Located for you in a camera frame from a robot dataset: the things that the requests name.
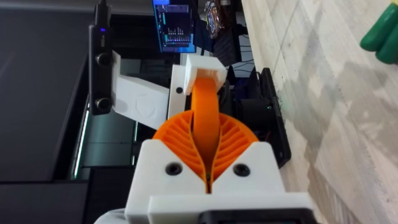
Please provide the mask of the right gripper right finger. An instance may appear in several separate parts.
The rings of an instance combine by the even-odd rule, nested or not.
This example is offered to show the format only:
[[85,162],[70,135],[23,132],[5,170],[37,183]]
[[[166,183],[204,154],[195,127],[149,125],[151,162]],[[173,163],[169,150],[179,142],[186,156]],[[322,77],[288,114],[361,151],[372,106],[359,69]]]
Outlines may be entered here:
[[214,194],[279,194],[285,187],[269,143],[242,122],[220,114],[220,137],[211,164]]

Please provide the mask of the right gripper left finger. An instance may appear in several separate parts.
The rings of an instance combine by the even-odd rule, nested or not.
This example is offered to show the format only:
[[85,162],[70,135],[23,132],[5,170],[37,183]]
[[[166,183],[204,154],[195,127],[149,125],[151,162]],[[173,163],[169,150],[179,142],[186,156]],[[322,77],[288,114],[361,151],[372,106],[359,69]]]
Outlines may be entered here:
[[192,111],[179,113],[142,143],[124,211],[128,223],[197,223],[208,187],[192,123]]

